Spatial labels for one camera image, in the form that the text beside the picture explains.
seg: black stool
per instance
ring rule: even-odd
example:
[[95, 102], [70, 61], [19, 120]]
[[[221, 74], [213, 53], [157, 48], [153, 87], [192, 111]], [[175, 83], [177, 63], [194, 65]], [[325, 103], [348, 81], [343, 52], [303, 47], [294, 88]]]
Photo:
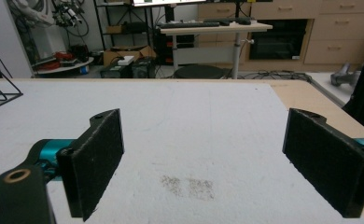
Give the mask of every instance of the black stool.
[[211, 65], [188, 65], [174, 72], [174, 78], [220, 79], [223, 69]]

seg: desk leg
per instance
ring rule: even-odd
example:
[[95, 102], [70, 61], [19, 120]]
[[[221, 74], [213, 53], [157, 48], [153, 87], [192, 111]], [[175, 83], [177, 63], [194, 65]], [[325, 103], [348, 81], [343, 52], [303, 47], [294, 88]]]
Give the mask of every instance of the desk leg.
[[240, 33], [235, 34], [235, 42], [234, 42], [234, 56], [232, 62], [232, 79], [237, 79], [238, 75], [238, 63], [240, 62]]
[[178, 59], [176, 56], [176, 51], [178, 50], [176, 44], [176, 35], [173, 35], [173, 63], [174, 63], [174, 72], [178, 69]]

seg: cabinet handle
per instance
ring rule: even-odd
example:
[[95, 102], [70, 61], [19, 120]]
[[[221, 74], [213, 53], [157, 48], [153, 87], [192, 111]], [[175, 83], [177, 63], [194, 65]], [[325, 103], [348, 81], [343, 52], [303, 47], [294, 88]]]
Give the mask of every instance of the cabinet handle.
[[342, 49], [341, 46], [328, 46], [328, 50], [340, 50]]
[[353, 7], [355, 7], [355, 4], [349, 4], [349, 5], [340, 4], [340, 8], [353, 8]]
[[345, 21], [336, 21], [336, 24], [348, 24], [350, 23], [350, 20], [345, 20]]
[[230, 11], [229, 8], [217, 8], [217, 12], [228, 12]]
[[293, 6], [289, 6], [289, 7], [278, 7], [279, 11], [287, 11], [287, 10], [292, 10]]

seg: monitor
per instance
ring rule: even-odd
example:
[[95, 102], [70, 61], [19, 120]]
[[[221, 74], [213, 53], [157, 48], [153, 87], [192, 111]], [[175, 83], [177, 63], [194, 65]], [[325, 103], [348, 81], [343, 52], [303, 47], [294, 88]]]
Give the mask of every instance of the monitor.
[[199, 4], [207, 0], [131, 0], [134, 7], [158, 7], [170, 5]]

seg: black microwave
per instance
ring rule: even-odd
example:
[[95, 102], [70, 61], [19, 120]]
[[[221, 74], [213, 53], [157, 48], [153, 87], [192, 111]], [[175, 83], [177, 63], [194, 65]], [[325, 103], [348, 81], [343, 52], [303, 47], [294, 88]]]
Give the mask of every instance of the black microwave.
[[272, 25], [267, 32], [252, 33], [255, 43], [249, 51], [250, 60], [298, 60], [307, 20], [258, 21]]

